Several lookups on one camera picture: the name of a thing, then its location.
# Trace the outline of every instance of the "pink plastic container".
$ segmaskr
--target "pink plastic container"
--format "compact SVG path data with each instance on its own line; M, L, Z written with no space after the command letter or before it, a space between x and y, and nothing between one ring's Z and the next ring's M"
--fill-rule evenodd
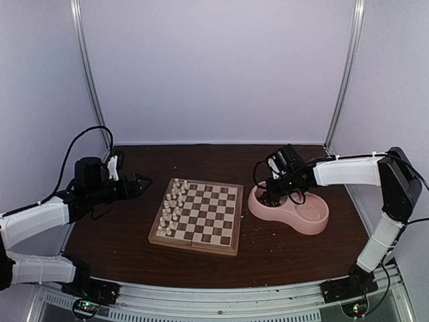
M319 196L306 193L306 202L303 205L296 205L289 198L284 197L280 199L281 206L267 207L256 199L262 192L256 186L250 192L247 205L254 216L262 220L286 223L304 235L317 235L326 228L329 208ZM292 198L299 203L302 202L302 197L296 193L292 194Z

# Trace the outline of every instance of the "dark brown tabletop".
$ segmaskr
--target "dark brown tabletop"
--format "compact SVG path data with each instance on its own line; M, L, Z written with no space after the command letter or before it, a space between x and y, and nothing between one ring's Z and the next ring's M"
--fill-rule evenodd
M98 221L79 221L66 254L90 264L94 277L156 286L232 288L310 282L347 274L367 242L365 228L343 186L312 189L330 209L326 229L302 235L283 223L262 221L247 208L252 170L279 146L127 146L121 175L138 172L154 184L140 198L116 202ZM296 146L303 159L325 156L321 146ZM269 172L258 172L261 180ZM244 185L239 253L205 254L147 240L171 178ZM97 209L102 212L107 206Z

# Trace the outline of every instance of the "dark chessboard square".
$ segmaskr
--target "dark chessboard square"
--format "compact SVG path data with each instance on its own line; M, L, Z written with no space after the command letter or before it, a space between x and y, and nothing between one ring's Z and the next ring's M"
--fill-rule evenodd
M185 223L179 223L177 225L177 230L185 231L186 230L186 224Z
M193 237L194 237L194 233L192 233L191 231L185 231L185 236L183 236L183 239L192 240Z
M225 237L225 236L221 237L221 245L229 245L230 242L231 242L231 238L230 237Z
M222 235L222 228L213 228L213 235L220 236Z
M225 214L224 213L216 213L216 219L217 220L223 220L225 218Z
M204 231L204 226L199 226L199 225L197 225L197 226L195 226L194 231L195 231L196 233L202 233L202 232Z
M227 229L231 229L233 227L233 222L232 221L224 221L223 227L227 228Z
M204 233L201 237L201 241L204 243L210 243L210 240L212 240L212 235L207 235Z

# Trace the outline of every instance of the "light chessboard square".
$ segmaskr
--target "light chessboard square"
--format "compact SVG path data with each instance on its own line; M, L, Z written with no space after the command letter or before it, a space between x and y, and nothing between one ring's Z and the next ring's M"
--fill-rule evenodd
M188 189L183 194L183 205L177 220L172 213L162 214L167 193L172 192L175 180L166 189L149 242L173 248L196 250L236 256L239 247L243 186L219 182L188 180ZM184 179L179 179L180 186ZM170 211L178 206L177 199L170 201ZM165 227L161 230L160 218Z

